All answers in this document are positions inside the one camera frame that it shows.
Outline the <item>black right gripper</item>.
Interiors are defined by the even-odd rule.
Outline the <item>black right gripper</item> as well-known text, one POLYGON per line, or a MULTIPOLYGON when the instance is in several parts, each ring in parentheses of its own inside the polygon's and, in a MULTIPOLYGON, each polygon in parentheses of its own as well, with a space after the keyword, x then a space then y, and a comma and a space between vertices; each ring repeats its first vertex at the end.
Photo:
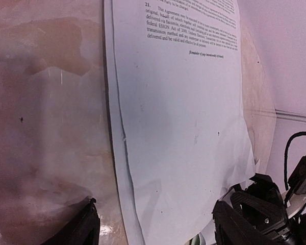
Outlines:
POLYGON ((306 244, 306 214, 288 218, 282 194, 270 176, 255 174, 251 180, 246 189, 234 186, 232 208, 278 244, 306 244))

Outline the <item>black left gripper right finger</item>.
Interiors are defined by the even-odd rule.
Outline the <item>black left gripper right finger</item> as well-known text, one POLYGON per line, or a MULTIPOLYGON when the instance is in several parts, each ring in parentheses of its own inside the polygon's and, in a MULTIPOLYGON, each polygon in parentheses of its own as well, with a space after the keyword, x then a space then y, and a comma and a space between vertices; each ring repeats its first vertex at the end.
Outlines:
POLYGON ((277 244, 255 229, 225 201, 217 201, 212 214, 217 244, 277 244))

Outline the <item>printed paper sheet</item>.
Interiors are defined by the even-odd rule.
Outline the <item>printed paper sheet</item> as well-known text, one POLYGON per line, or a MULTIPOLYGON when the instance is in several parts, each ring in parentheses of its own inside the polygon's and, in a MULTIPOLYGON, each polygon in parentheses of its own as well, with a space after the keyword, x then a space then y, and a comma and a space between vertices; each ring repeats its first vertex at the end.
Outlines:
POLYGON ((129 244, 185 244, 255 173, 236 1, 104 1, 113 153, 129 244))

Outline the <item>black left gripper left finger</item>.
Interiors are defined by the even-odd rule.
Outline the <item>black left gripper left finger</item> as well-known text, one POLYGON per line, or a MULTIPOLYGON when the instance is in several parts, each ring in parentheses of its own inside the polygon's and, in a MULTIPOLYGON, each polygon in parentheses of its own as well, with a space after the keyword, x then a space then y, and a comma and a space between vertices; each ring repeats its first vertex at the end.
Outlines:
POLYGON ((98 245, 100 218, 91 198, 86 206, 69 221, 57 234, 42 243, 43 245, 98 245))

